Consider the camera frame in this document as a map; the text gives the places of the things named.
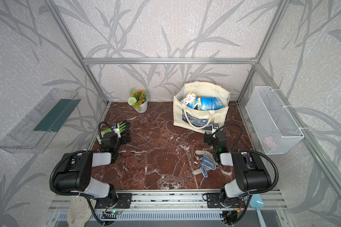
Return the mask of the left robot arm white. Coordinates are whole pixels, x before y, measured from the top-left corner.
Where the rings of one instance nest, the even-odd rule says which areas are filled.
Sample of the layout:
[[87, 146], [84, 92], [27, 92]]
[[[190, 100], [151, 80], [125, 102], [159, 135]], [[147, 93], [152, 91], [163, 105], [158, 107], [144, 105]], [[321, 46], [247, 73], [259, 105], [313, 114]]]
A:
[[66, 153], [55, 166], [49, 179], [52, 192], [59, 195], [82, 196], [97, 200], [108, 206], [119, 201], [115, 187], [92, 177], [92, 169], [97, 166], [114, 164], [121, 145], [131, 141], [130, 133], [118, 135], [111, 131], [103, 135], [101, 151], [77, 151]]

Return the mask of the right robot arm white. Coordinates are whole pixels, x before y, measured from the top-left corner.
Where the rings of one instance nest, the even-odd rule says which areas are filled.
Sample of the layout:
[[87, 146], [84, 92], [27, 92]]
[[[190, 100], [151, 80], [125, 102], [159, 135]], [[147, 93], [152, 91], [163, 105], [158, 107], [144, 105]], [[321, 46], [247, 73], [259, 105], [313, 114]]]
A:
[[208, 208], [245, 207], [244, 197], [256, 198], [256, 195], [272, 190], [279, 180], [275, 163], [265, 154], [255, 150], [227, 150], [226, 134], [215, 131], [204, 134], [204, 142], [213, 146], [215, 152], [211, 157], [203, 155], [200, 166], [201, 173], [208, 177], [208, 170], [216, 170], [217, 164], [231, 166], [235, 179], [225, 184], [219, 193], [207, 193]]

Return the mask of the blue tissue pack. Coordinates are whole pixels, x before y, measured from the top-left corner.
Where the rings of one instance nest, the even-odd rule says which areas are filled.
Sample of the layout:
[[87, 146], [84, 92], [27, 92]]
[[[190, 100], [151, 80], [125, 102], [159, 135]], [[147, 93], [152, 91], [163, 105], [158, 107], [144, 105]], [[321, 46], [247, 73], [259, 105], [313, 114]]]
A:
[[224, 108], [218, 97], [199, 97], [198, 98], [198, 110], [209, 111], [219, 110]]
[[193, 92], [190, 92], [186, 95], [185, 98], [181, 101], [182, 104], [191, 108], [191, 109], [198, 109], [198, 96]]

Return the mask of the blue tissue pack front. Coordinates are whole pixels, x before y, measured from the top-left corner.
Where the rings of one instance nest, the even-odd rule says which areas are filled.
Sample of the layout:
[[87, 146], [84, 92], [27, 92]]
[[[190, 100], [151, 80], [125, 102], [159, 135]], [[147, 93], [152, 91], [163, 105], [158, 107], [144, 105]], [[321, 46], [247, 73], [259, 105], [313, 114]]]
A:
[[190, 92], [186, 95], [185, 98], [181, 101], [182, 104], [191, 108], [191, 109], [198, 109], [198, 96], [193, 92]]

